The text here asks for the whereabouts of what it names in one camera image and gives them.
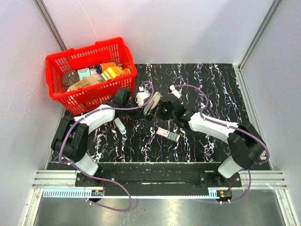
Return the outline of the dark stapler magazine part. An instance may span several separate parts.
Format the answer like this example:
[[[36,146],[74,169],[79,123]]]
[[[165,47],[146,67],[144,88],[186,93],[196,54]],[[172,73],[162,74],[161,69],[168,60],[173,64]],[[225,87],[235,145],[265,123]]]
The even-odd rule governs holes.
[[[161,99],[162,99],[162,95],[159,92],[155,92],[155,94],[150,98],[147,105],[144,107],[143,110],[144,115],[147,115],[150,111],[155,109],[158,106]]]

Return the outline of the staple box with tray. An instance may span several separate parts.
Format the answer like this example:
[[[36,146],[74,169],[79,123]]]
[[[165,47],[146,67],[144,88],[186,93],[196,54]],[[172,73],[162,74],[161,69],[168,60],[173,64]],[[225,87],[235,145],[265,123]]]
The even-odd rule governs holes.
[[[163,129],[163,128],[158,128],[157,132],[156,132],[157,135],[159,136],[162,136],[162,137],[165,137],[167,139],[170,139],[172,141],[178,141],[179,138],[180,138],[180,135],[177,134],[177,133],[174,133],[174,132],[170,132],[166,129]]]

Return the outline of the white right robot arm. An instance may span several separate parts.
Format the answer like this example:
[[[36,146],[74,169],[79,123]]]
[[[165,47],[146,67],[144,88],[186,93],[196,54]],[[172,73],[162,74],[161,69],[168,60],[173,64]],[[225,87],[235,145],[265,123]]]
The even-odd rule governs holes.
[[[185,108],[176,97],[159,102],[157,117],[172,120],[182,129],[213,136],[229,146],[230,156],[220,164],[214,174],[214,182],[218,186],[227,185],[234,174],[259,164],[261,154],[268,151],[251,122],[233,123],[218,120]]]

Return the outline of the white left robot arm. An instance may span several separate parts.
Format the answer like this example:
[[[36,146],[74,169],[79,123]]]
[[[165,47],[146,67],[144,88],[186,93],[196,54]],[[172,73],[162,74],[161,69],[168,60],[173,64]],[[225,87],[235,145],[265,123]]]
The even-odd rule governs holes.
[[[111,122],[123,114],[140,118],[143,108],[151,98],[151,93],[140,88],[133,96],[127,88],[118,88],[117,93],[98,108],[79,117],[64,116],[58,125],[51,143],[52,151],[59,154],[60,163],[69,163],[86,173],[85,180],[91,186],[101,183],[102,175],[98,164],[87,153],[88,137],[103,124]]]

